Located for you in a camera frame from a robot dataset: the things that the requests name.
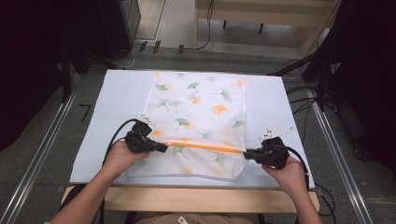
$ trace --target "hand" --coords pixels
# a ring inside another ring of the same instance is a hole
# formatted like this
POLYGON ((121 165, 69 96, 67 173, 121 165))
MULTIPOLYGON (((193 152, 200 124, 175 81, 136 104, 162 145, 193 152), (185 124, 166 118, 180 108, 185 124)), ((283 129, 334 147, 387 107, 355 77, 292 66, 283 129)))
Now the hand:
POLYGON ((285 166, 280 170, 265 165, 262 166, 262 169, 273 177, 291 198, 301 193, 306 193, 303 166, 293 157, 288 157, 285 166))
POLYGON ((150 155, 149 152, 145 153, 133 153, 127 147, 124 141, 119 141, 114 144, 113 148, 107 155, 106 162, 102 168, 105 171, 110 172, 115 178, 119 177, 122 172, 126 171, 136 161, 143 160, 150 155))

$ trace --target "forearm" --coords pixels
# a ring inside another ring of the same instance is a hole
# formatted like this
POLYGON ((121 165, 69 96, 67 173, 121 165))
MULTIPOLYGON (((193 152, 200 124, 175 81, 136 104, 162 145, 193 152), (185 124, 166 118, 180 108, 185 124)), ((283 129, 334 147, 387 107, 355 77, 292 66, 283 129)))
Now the forearm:
POLYGON ((322 223, 318 211, 306 193, 291 197, 297 210, 299 223, 319 224, 322 223))
POLYGON ((101 170, 84 190, 76 196, 51 221, 51 224, 92 223, 107 190, 115 180, 115 176, 101 170))

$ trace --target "table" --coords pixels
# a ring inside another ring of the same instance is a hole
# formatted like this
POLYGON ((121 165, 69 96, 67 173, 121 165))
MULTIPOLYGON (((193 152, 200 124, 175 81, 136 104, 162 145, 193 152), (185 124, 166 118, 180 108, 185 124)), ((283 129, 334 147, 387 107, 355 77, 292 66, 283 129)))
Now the table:
MULTIPOLYGON (((220 73, 193 74, 242 78, 246 81, 247 147, 260 145, 261 141, 258 136, 262 134, 265 127, 295 127, 280 77, 220 73)), ((103 146, 108 145, 107 141, 121 123, 143 111, 153 78, 154 71, 107 71, 90 127, 76 157, 70 177, 71 183, 89 182, 99 171, 106 151, 103 146)), ((282 139, 285 145, 299 151, 306 161, 297 132, 282 135, 282 139)), ((124 174, 116 180, 115 184, 117 186, 112 187, 106 196, 106 209, 109 210, 295 212, 289 196, 279 190, 275 180, 254 161, 247 164, 243 173, 235 181, 169 176, 129 178, 124 174), (241 204, 245 204, 246 208, 241 208, 241 204)), ((310 188, 313 187, 313 178, 310 176, 310 188)), ((310 192, 310 196, 318 209, 316 193, 310 192)))
MULTIPOLYGON (((207 18, 210 0, 195 0, 194 44, 198 20, 207 18)), ((323 31, 332 26, 341 0, 215 0, 212 20, 289 25, 300 52, 307 56, 323 31)))

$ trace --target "green leaf print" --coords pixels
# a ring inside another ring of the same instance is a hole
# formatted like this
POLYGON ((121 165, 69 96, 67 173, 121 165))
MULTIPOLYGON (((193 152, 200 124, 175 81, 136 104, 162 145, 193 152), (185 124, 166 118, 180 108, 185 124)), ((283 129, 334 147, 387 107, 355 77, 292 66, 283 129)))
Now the green leaf print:
POLYGON ((135 165, 135 166, 138 166, 138 167, 143 167, 143 166, 145 166, 145 165, 147 165, 147 164, 149 164, 149 162, 146 161, 146 160, 140 160, 140 161, 136 161, 136 162, 134 163, 134 165, 135 165))
POLYGON ((184 156, 187 160, 189 159, 188 157, 186 157, 186 155, 183 154, 183 149, 184 147, 174 147, 172 154, 174 156, 176 156, 177 153, 180 153, 182 156, 184 156))
POLYGON ((225 164, 225 155, 224 155, 224 153, 218 152, 218 156, 213 161, 218 162, 219 165, 221 166, 221 168, 224 167, 224 164, 225 164))
POLYGON ((192 83, 187 87, 187 90, 189 90, 189 89, 194 89, 195 91, 199 92, 199 91, 196 89, 198 85, 199 85, 198 82, 192 82, 192 83))
POLYGON ((223 96, 223 99, 227 102, 233 101, 233 99, 231 99, 230 93, 225 88, 221 89, 221 93, 215 93, 215 94, 221 94, 223 96))
POLYGON ((234 120, 235 120, 235 124, 233 125, 233 128, 238 128, 238 127, 242 127, 245 125, 245 122, 242 120, 236 120, 236 119, 234 119, 234 120))
POLYGON ((179 105, 181 105, 181 104, 182 103, 180 101, 171 101, 171 102, 169 102, 169 105, 172 105, 172 106, 174 106, 176 108, 176 112, 177 112, 177 107, 179 105))
POLYGON ((212 137, 212 132, 210 132, 210 131, 207 133, 198 132, 198 134, 201 134, 204 139, 210 139, 212 137))
POLYGON ((175 119, 175 121, 177 121, 178 122, 178 126, 177 126, 177 128, 176 128, 176 131, 177 131, 177 129, 178 129, 178 127, 180 127, 180 125, 184 125, 184 126, 189 126, 189 121, 188 120, 186 120, 186 119, 175 119))
POLYGON ((168 106, 166 105, 168 102, 169 102, 169 100, 167 100, 167 99, 162 99, 162 100, 157 104, 157 107, 165 106, 166 109, 169 111, 169 108, 168 108, 168 106))
POLYGON ((207 81, 211 81, 211 82, 213 82, 215 79, 216 79, 215 77, 207 77, 206 78, 207 81))
POLYGON ((159 90, 159 91, 167 91, 168 90, 168 88, 166 88, 166 82, 163 83, 163 85, 155 84, 155 88, 157 88, 157 90, 159 90))

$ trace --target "wrist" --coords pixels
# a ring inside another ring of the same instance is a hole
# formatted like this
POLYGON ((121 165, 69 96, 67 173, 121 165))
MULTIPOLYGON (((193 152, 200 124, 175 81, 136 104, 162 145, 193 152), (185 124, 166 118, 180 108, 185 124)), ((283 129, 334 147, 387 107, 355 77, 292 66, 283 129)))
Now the wrist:
POLYGON ((104 180, 113 183, 120 177, 120 173, 111 167, 104 166, 98 173, 104 180))

